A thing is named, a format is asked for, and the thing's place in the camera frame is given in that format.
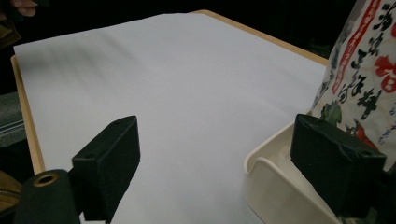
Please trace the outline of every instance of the white sheet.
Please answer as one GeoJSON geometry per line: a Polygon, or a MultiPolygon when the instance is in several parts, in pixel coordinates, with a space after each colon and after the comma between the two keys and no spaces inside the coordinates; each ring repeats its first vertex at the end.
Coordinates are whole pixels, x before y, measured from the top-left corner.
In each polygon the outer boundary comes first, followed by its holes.
{"type": "Polygon", "coordinates": [[[108,123],[137,116],[141,162],[113,223],[261,223],[243,199],[244,158],[310,108],[325,71],[202,14],[15,51],[47,170],[70,170],[108,123]]]}

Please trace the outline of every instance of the dark background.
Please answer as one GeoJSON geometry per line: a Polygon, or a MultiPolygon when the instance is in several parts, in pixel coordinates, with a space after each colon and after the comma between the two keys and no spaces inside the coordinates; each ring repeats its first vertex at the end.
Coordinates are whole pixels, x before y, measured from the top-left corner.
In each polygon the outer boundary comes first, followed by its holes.
{"type": "MultiPolygon", "coordinates": [[[[15,45],[162,13],[208,9],[303,49],[307,49],[312,41],[332,47],[355,1],[49,0],[49,7],[37,7],[34,17],[15,22],[22,36],[15,45]]],[[[0,49],[0,94],[16,90],[10,63],[13,54],[13,46],[0,49]]]]}

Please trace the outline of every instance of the black fabric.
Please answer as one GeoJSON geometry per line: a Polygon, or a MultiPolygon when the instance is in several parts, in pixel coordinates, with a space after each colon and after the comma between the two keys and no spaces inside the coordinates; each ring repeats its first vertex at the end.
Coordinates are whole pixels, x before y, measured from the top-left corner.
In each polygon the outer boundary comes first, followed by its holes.
{"type": "Polygon", "coordinates": [[[0,223],[2,224],[12,224],[15,217],[16,207],[12,207],[7,211],[0,211],[0,223]]]}
{"type": "Polygon", "coordinates": [[[9,147],[0,147],[0,170],[22,184],[34,175],[26,139],[9,147]]]}

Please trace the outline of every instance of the white plastic tray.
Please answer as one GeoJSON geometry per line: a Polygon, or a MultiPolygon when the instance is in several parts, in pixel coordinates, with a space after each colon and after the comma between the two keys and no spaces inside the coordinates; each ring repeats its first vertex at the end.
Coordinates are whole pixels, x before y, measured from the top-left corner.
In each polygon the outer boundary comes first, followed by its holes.
{"type": "Polygon", "coordinates": [[[245,199],[265,224],[340,224],[290,160],[294,122],[245,158],[245,199]]]}

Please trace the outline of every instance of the printed bag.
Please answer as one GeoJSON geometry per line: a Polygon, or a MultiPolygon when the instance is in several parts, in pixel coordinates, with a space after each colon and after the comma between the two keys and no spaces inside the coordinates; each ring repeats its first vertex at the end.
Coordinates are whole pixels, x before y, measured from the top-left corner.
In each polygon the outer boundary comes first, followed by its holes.
{"type": "Polygon", "coordinates": [[[312,115],[396,162],[396,1],[358,0],[336,41],[312,115]]]}

